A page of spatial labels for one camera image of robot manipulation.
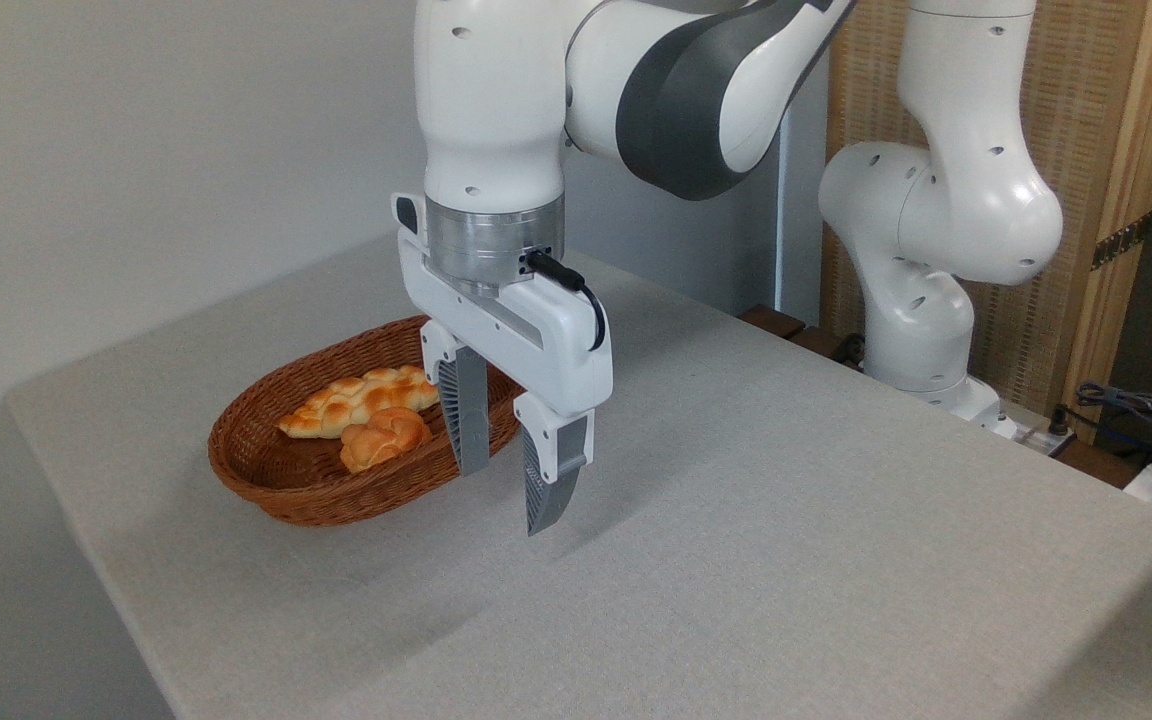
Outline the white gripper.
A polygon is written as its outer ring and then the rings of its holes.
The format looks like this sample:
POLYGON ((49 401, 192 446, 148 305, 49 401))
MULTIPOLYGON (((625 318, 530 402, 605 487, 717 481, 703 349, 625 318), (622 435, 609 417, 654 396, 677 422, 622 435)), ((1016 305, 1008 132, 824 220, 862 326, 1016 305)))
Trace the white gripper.
POLYGON ((463 477, 488 465, 486 361, 526 389, 515 400, 515 415, 524 437, 526 533, 538 535, 562 518, 579 469, 593 460, 591 407, 611 396, 611 340, 594 348, 593 306, 548 278, 506 285, 486 297, 435 274, 434 215, 424 197, 393 194, 392 211, 401 223, 406 290, 433 319, 420 329, 422 361, 463 477))

